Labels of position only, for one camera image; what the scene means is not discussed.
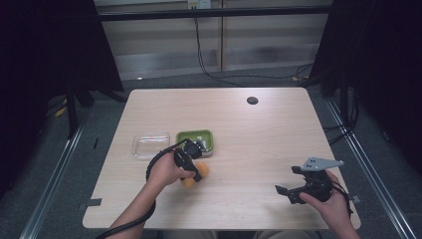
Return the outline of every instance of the human hand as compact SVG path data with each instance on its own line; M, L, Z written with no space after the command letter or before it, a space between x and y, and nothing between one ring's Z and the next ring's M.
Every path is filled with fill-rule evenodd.
M154 164L148 182L158 183L159 186L165 187L181 177L189 178L194 176L194 171L187 171L178 167L174 162L173 152L168 152Z
M338 178L332 172L326 170L326 174L331 181L339 183ZM326 202L320 202L304 192L299 197L319 212L326 225L338 238L359 238L351 224L346 201L340 192L333 190L331 198Z

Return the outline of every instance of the power cord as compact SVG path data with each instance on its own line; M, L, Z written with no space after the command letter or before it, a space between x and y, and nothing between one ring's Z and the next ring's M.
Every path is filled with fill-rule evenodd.
M172 145L170 147L165 148L164 150L162 150L161 152L159 152L149 163L148 168L146 169L146 174L145 174L145 179L146 181L149 179L149 173L151 172L152 166L165 154L168 153L170 151L173 150L174 147L180 145L181 143L185 142L185 140L182 140L180 142L177 142L175 145ZM155 205L156 202L154 200L154 203L152 204L152 206L149 208L149 210L146 212L145 215L141 216L140 218L133 220L131 222L125 223L123 225L120 225L118 227L115 228L111 228L110 230L106 231L105 233L101 234L99 237L97 237L97 239L104 239L107 238L109 236L115 235L121 231L127 230L131 227L137 226L139 224L141 224L142 222L145 222L149 217L152 216L152 214L155 211Z
M221 82L221 83L226 83L226 84L230 84L236 87L241 87L244 88L244 86L233 83L233 82L228 82L228 81L224 81L224 79L229 79L229 78L265 78L265 79L286 79L286 78L292 78L292 77L297 77L300 73L304 72L308 67L310 67L312 64L305 64L302 66L299 66L296 70L296 73L293 75L289 75L289 76L284 76L284 77L270 77L270 76L253 76L253 75L231 75L231 76L225 76L225 77L216 77L216 76L212 76L211 74L209 74L205 68L204 65L204 61L202 58L202 50L201 50L201 43L200 43L200 38L199 38L199 26L198 26L198 19L194 18L195 21L195 30L196 30L196 43L197 43L197 49L198 49L198 61L199 61L199 66L202 70L202 72L208 76L210 79L217 81L217 82Z

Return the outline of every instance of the wooden table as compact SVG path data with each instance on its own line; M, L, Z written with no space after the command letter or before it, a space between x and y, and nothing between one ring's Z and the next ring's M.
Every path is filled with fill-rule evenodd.
M259 100L247 103L248 97ZM230 88L136 90L131 92L105 159L84 225L108 228L145 183L148 161L130 153L139 131L209 129L214 151L203 158L208 177L192 188L167 186L146 222L150 229L286 230L326 229L309 205L292 205L275 185L304 186L291 166L310 156L333 159L306 90ZM331 171L345 187L338 168ZM351 216L360 226L357 213Z

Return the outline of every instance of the black curtain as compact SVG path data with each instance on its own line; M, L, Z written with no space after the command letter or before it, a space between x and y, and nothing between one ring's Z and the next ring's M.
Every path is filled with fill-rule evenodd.
M51 97L69 82L122 91L102 23L84 17L97 15L92 0L1 0L0 195L24 166Z

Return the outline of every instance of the clear plastic container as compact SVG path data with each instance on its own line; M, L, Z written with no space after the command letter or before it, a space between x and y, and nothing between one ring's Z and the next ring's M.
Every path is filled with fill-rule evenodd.
M131 153L138 160L152 160L170 146L170 134L165 131L142 131L134 138Z

